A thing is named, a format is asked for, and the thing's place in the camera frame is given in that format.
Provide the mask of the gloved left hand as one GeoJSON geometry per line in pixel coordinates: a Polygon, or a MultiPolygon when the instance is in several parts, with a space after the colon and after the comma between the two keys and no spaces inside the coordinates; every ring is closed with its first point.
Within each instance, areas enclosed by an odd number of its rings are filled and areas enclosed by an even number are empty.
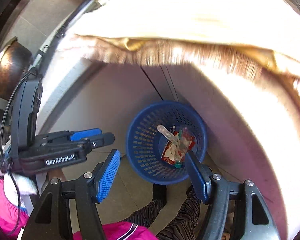
{"type": "Polygon", "coordinates": [[[37,194],[36,184],[28,177],[15,173],[5,174],[3,181],[6,194],[17,193],[16,187],[18,187],[21,196],[37,194]]]}

